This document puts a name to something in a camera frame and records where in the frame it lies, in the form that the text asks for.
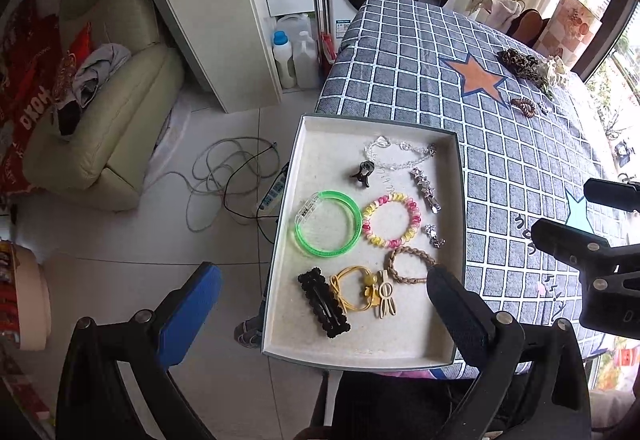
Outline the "small silver rhinestone clip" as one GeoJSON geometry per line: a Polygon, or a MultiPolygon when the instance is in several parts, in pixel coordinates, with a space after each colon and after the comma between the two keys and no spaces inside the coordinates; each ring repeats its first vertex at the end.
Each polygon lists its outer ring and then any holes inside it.
{"type": "Polygon", "coordinates": [[[438,235],[435,224],[425,224],[422,227],[422,232],[427,236],[431,246],[436,249],[442,248],[446,243],[446,241],[438,235]]]}

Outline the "black scalloped hair clip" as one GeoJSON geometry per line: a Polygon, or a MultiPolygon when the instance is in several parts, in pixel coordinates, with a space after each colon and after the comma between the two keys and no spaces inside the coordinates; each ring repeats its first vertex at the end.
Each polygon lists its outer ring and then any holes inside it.
{"type": "Polygon", "coordinates": [[[346,313],[318,267],[299,274],[297,282],[326,337],[333,339],[349,332],[346,313]]]}

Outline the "purple star hair clip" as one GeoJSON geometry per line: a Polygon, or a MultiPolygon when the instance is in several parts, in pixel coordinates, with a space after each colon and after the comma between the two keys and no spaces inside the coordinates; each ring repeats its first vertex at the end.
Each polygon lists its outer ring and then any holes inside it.
{"type": "Polygon", "coordinates": [[[430,209],[434,215],[437,215],[442,210],[442,206],[435,196],[434,186],[428,176],[419,168],[411,169],[410,175],[414,183],[416,183],[416,188],[423,197],[426,207],[430,209]]]}

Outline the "green plastic bangle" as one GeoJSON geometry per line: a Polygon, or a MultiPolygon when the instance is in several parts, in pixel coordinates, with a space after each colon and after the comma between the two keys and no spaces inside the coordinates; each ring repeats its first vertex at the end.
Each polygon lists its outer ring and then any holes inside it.
{"type": "Polygon", "coordinates": [[[352,197],[331,189],[316,192],[293,217],[294,241],[309,256],[344,256],[358,243],[362,223],[363,216],[352,197]]]}

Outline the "small black claw clip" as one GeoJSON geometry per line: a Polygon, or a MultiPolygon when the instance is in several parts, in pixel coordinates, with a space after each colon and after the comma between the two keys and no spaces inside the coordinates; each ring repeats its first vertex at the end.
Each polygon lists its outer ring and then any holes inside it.
{"type": "Polygon", "coordinates": [[[357,181],[364,189],[370,187],[370,176],[375,170],[375,164],[371,160],[364,160],[359,163],[358,171],[350,176],[357,181]]]}

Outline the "white jewelry tray box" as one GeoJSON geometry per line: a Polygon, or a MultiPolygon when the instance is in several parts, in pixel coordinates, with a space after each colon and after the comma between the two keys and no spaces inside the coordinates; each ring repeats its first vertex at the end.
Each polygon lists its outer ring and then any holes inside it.
{"type": "Polygon", "coordinates": [[[339,191],[359,209],[391,193],[416,203],[420,215],[411,247],[431,255],[456,278],[465,267],[465,203],[457,135],[408,123],[306,115],[299,121],[288,164],[276,242],[273,246],[262,351],[283,361],[329,370],[400,372],[440,368],[454,360],[454,342],[428,299],[422,283],[395,284],[395,316],[378,319],[361,300],[364,273],[384,267],[386,247],[369,243],[363,233],[344,256],[323,259],[307,255],[295,244],[293,217],[312,194],[339,191]],[[364,189],[350,176],[361,161],[375,170],[364,189]],[[430,179],[442,210],[434,215],[410,175],[421,169],[430,179]],[[422,232],[435,224],[446,243],[431,246],[422,232]],[[343,297],[356,305],[348,313],[348,333],[326,337],[297,282],[318,267],[325,277],[348,269],[340,282],[343,297]]]}

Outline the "blue checked tablecloth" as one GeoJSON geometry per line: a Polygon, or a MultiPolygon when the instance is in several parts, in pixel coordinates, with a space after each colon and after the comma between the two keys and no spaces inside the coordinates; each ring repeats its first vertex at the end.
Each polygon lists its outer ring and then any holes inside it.
{"type": "MultiPolygon", "coordinates": [[[[466,285],[523,323],[576,321],[577,272],[533,249],[525,233],[541,218],[564,222],[566,192],[582,197],[585,181],[613,180],[617,172],[582,80],[570,74],[550,100],[498,61],[498,51],[517,47],[510,36],[446,8],[366,0],[317,108],[454,132],[468,229],[466,285]]],[[[614,245],[626,241],[620,211],[588,203],[587,212],[593,233],[614,245]]]]}

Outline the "cream leather sofa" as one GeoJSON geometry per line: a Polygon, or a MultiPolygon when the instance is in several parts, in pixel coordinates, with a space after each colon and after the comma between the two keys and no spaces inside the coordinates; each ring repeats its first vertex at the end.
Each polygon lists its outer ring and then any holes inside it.
{"type": "Polygon", "coordinates": [[[106,211],[137,207],[145,171],[183,84],[152,0],[61,0],[61,38],[93,50],[35,125],[23,158],[35,187],[106,211]]]}

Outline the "cream fabric flower scrunchie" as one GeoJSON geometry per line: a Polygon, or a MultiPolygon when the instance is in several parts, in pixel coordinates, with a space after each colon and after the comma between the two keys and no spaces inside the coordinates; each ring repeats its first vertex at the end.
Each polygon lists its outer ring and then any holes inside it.
{"type": "Polygon", "coordinates": [[[542,78],[540,89],[550,100],[552,100],[557,88],[566,88],[568,70],[559,56],[544,58],[540,65],[540,73],[542,78]]]}

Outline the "leopard print scrunchie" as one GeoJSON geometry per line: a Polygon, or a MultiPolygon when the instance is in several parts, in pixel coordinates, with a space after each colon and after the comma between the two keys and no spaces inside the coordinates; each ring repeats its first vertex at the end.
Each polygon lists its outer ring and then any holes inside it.
{"type": "Polygon", "coordinates": [[[532,82],[541,90],[549,85],[544,62],[533,55],[523,54],[514,48],[497,52],[497,58],[503,67],[518,79],[532,82]]]}

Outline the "patterned gift bag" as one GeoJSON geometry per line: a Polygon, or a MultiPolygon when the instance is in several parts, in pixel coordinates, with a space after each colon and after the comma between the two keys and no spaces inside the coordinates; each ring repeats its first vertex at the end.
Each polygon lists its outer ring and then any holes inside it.
{"type": "Polygon", "coordinates": [[[600,27],[600,18],[579,0],[559,0],[533,49],[541,56],[561,59],[570,69],[600,27]]]}

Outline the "white bottle blue cap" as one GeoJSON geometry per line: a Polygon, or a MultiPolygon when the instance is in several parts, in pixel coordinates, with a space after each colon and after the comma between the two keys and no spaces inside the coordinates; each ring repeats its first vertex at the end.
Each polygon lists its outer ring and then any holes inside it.
{"type": "Polygon", "coordinates": [[[276,61],[282,88],[294,88],[296,85],[293,67],[293,49],[288,36],[282,30],[277,30],[272,36],[272,53],[276,61]]]}

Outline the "white tote bag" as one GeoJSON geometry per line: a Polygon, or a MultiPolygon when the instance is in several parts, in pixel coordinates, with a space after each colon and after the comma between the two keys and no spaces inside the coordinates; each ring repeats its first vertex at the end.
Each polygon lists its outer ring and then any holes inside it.
{"type": "Polygon", "coordinates": [[[464,12],[468,16],[473,16],[480,10],[484,10],[487,14],[483,24],[507,33],[512,22],[524,12],[525,2],[523,0],[469,0],[464,12]]]}

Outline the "translucent plastic jug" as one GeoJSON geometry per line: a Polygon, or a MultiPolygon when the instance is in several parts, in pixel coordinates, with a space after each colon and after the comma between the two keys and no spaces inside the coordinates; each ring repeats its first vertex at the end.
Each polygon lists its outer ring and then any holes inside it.
{"type": "Polygon", "coordinates": [[[316,35],[308,14],[291,14],[277,21],[277,30],[284,31],[292,45],[293,66],[297,86],[302,90],[319,88],[320,71],[316,35]]]}

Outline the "white storage cabinet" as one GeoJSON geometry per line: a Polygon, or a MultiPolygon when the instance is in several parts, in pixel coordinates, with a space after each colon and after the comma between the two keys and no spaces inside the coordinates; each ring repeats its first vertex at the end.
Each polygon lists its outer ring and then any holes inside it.
{"type": "Polygon", "coordinates": [[[227,113],[280,103],[266,0],[153,0],[201,88],[227,113]]]}

